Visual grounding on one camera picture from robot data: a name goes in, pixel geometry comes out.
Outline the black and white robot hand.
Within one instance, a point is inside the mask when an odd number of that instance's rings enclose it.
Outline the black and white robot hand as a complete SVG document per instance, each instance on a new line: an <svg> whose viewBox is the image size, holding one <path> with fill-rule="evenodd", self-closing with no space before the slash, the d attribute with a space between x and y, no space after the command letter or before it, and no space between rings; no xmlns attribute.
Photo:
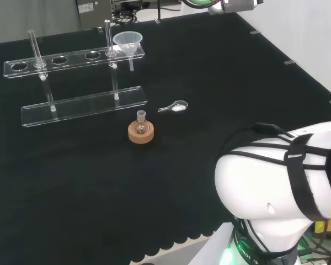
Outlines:
<svg viewBox="0 0 331 265"><path fill-rule="evenodd" d="M227 14L250 11L254 10L258 5L263 3L264 0L182 1L182 4L189 8L206 10L210 14Z"/></svg>

